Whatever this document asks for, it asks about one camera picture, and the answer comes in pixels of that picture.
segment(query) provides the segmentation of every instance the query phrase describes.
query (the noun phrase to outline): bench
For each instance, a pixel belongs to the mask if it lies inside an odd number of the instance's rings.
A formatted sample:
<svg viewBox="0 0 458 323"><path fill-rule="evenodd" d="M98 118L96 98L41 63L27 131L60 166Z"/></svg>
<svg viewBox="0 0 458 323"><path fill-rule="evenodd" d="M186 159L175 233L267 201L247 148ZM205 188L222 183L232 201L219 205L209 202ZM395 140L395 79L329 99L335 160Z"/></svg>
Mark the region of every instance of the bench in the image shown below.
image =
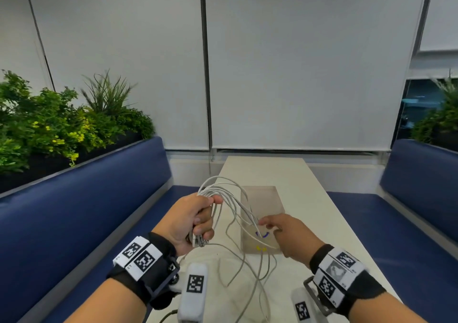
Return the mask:
<svg viewBox="0 0 458 323"><path fill-rule="evenodd" d="M197 191L171 186L155 137L1 198L1 321L63 322L103 282L113 254Z"/></svg>
<svg viewBox="0 0 458 323"><path fill-rule="evenodd" d="M458 154L398 140L380 186L406 213L376 194L328 194L401 300L430 323L455 321L458 261L404 215L456 249Z"/></svg>

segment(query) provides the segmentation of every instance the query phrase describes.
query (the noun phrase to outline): qr code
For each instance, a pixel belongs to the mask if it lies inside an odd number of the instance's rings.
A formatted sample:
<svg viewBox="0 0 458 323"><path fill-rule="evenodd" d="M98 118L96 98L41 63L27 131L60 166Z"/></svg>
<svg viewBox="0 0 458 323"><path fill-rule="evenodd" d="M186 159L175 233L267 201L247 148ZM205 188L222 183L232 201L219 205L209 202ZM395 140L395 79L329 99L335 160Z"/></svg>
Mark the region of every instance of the qr code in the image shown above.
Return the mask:
<svg viewBox="0 0 458 323"><path fill-rule="evenodd" d="M186 291L188 293L202 293L203 290L203 276L189 275L188 287Z"/></svg>
<svg viewBox="0 0 458 323"><path fill-rule="evenodd" d="M138 243L133 242L129 247L122 253L124 256L130 258L135 254L136 251L140 249L140 245Z"/></svg>
<svg viewBox="0 0 458 323"><path fill-rule="evenodd" d="M140 268L142 272L145 272L146 269L155 261L154 257L149 254L148 251L143 251L143 253L138 256L135 260L134 263Z"/></svg>
<svg viewBox="0 0 458 323"><path fill-rule="evenodd" d="M297 317L300 321L310 318L309 310L307 310L306 302L299 302L296 305Z"/></svg>
<svg viewBox="0 0 458 323"><path fill-rule="evenodd" d="M356 260L354 260L352 257L347 255L345 252L340 253L336 259L341 262L343 265L345 265L347 268L351 268L355 263Z"/></svg>
<svg viewBox="0 0 458 323"><path fill-rule="evenodd" d="M331 276L337 282L340 282L340 280L347 273L347 270L341 264L333 260L331 264L329 264L328 268L326 269L326 272L328 273L329 276Z"/></svg>
<svg viewBox="0 0 458 323"><path fill-rule="evenodd" d="M326 276L323 276L318 287L321 289L323 294L328 297L328 299L333 296L334 291L336 290L336 287L326 278Z"/></svg>

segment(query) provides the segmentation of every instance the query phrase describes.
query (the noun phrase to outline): blue leather upholstery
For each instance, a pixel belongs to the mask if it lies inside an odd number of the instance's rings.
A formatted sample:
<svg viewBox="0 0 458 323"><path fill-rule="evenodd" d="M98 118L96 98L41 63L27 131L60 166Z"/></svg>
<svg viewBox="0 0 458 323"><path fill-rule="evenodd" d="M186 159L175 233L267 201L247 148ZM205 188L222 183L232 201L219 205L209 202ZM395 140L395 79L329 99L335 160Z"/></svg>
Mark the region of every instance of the blue leather upholstery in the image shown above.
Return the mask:
<svg viewBox="0 0 458 323"><path fill-rule="evenodd" d="M458 153L413 140L398 140L380 185L458 242Z"/></svg>
<svg viewBox="0 0 458 323"><path fill-rule="evenodd" d="M455 322L458 262L379 196L328 194L401 300L429 323Z"/></svg>
<svg viewBox="0 0 458 323"><path fill-rule="evenodd" d="M1 199L1 321L19 320L170 177L156 137Z"/></svg>
<svg viewBox="0 0 458 323"><path fill-rule="evenodd" d="M198 189L199 187L171 187L42 323L65 321L105 280L105 276L113 266L113 258L129 241L132 241L135 236L151 231L179 198L195 193Z"/></svg>

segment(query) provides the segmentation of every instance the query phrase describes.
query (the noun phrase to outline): bundle of cables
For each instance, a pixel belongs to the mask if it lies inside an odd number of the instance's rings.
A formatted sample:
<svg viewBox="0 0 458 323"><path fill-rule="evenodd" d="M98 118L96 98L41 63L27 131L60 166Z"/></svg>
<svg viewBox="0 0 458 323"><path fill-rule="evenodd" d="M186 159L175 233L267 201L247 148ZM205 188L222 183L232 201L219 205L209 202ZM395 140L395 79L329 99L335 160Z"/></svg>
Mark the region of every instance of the bundle of cables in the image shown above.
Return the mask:
<svg viewBox="0 0 458 323"><path fill-rule="evenodd" d="M210 184L210 185L207 186L209 181L212 181L212 180L215 180L215 179L221 179L221 180L224 180L224 181L221 181L221 182L218 182L218 183L214 183L214 184ZM242 309L242 311L241 311L240 315L238 316L237 320L235 321L235 323L238 323L241 320L241 318L243 317L243 314L245 313L245 311L248 308L251 300L254 297L254 294L256 292L256 288L257 288L258 285L260 285L260 287L261 287L261 290L259 292L259 306L260 306L260 310L261 310L261 312L262 312L262 314L263 314L263 316L265 318L265 320L263 320L263 322L269 323L269 321L270 321L270 305L269 305L269 301L268 301L268 298L267 298L266 291L264 289L264 285L266 284L267 280L271 276L272 272L277 267L277 259L275 258L275 256L273 254L271 254L268 251L269 248L275 249L275 247L272 247L271 245L268 245L265 242L263 242L263 237L262 237L261 232L260 232L259 227L258 227L258 219L253 214L253 211L251 209L250 204L248 203L248 206L243 205L240 202L240 200L238 198L236 198L225 187L225 185L226 186L230 185L230 186L238 187L241 190L241 193L245 196L246 200L249 201L248 200L248 195L247 195L247 193L246 193L246 191L244 190L243 187L241 187L235 181L233 181L233 180L231 180L229 178L226 178L226 177L222 177L222 176L213 176L213 177L210 177L205 182L203 182L202 186L199 188L198 195L203 195L205 197L211 197L213 195L219 195L219 196L221 196L223 198L224 203L231 209L231 211L232 211L232 213L234 215L234 218L233 218L232 222L230 222L228 224L228 226L226 227L226 236L234 243L234 245L237 247L238 251L241 253L242 256L239 256L237 253L235 253L234 251L232 251L230 248L228 248L225 245L221 245L221 244L213 243L213 242L208 242L208 241L204 240L201 236L195 236L195 235L192 234L192 231L189 234L189 239L190 239L190 241L192 240L192 244L193 244L194 247L197 247L197 246L200 246L200 247L204 247L204 246L220 246L220 247L224 247L225 249L230 251L234 256L236 256L238 259L240 259L242 261L242 263L240 265L240 268L234 274L232 279L226 285L223 284L225 287L229 287L231 285L232 281L237 277L237 275L240 273L240 271L242 270L244 265L246 265L250 269L251 273L254 275L254 277L255 277L255 285L253 287L253 290L251 292L251 295L250 295L245 307ZM221 205L214 204L212 206L212 217L213 217L213 220L214 220L213 229L216 229L216 227L218 226L218 222L219 222L219 219L221 217L221 210L222 210L223 204L221 204ZM241 212L242 210L244 211L244 213L247 216L248 220L244 219L241 216L241 214L238 212L238 211ZM234 239L232 239L232 237L228 234L229 228L235 222L237 222L239 224L239 226L243 230L243 232L245 232L247 235L249 235L250 237L255 239L260 245L264 245L265 246L265 247L260 248L261 249L261 251L260 251L260 262L259 262L259 269L258 269L257 272L255 272L253 267L249 264L249 262L247 262L245 252L242 251L241 247L237 244L237 242L235 242ZM252 235L249 231L247 231L246 228L244 228L244 226L242 225L242 222L245 222L248 225L254 226L255 229L256 229L255 235ZM264 254L264 251L262 249L267 250L268 263L267 263L267 272L266 272L266 274L264 276L261 277L260 273L261 273L261 269L262 269L262 258L263 258L263 254ZM270 257L272 257L274 262L275 262L275 265L273 266L272 270L270 269L270 262L271 262ZM222 280L221 280L221 276L220 276L219 266L220 266L220 262L218 262L218 274L219 274L219 279L220 279L221 283L223 283ZM265 313L265 311L264 311L264 309L263 309L263 307L261 305L261 294L262 293L265 295L265 298L266 298L267 313Z"/></svg>

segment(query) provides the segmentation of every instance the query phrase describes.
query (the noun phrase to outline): white table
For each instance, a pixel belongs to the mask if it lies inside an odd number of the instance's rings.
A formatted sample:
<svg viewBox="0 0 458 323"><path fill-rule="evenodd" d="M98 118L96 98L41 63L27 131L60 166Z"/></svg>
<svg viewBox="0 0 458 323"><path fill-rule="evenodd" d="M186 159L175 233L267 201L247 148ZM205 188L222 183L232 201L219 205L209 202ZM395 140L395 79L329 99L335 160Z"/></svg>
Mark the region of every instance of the white table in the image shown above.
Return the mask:
<svg viewBox="0 0 458 323"><path fill-rule="evenodd" d="M356 256L368 266L370 273L386 290L397 297L392 286L301 158L231 156L227 158L220 175L233 179L241 186L276 186L286 213L301 219L324 242L340 246ZM227 187L234 195L240 195L238 188ZM235 246L224 233L232 219L232 212L227 206L223 206L213 242L224 244L236 251ZM229 234L238 243L240 242L240 227L237 224L231 227ZM259 266L259 258L260 256L248 256L249 262L256 270ZM270 322L296 322L290 299L291 291L301 287L302 282L312 273L303 264L292 259L282 255L277 256L277 259L278 267L265 286L271 308ZM245 266L230 287L225 288L218 277L218 262L221 264L220 273L225 283L230 280L240 265L240 261L229 251L219 246L198 248L187 256L183 268L190 262L205 262L209 266L204 323L235 322L254 286L255 279L249 269ZM263 321L258 293L256 291L240 322ZM152 312L147 322L159 322L167 312L178 307L179 300L180 296L176 297L167 309ZM170 317L165 322L175 321L176 317ZM328 321L347 322L345 318L334 314L328 317Z"/></svg>

